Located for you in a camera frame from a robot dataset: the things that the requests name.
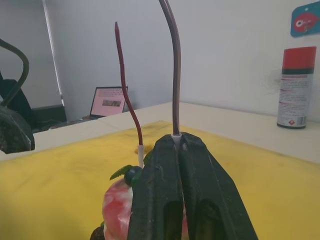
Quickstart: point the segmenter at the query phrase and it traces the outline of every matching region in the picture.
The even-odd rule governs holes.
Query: yellow surface
[[[143,128],[154,144],[167,122]],[[234,179],[260,240],[320,239],[320,166],[200,130]],[[89,240],[110,175],[137,164],[135,129],[0,162],[0,240]]]

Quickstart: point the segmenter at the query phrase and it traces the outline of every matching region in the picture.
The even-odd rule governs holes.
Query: red fish sticker
[[[308,29],[312,28],[319,18],[310,12],[305,12],[296,17],[293,22],[294,30],[298,33],[307,32]]]

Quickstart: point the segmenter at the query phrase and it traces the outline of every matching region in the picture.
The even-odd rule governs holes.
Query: desk
[[[141,125],[156,121],[172,122],[172,104],[165,103],[135,111]],[[309,122],[306,129],[279,128],[277,118],[189,103],[180,104],[180,124],[215,133],[281,154],[320,163],[320,123]],[[99,118],[75,125],[34,134],[36,148],[32,152],[71,144],[105,134],[134,128],[129,112]],[[23,152],[5,155],[0,161],[32,154]]]

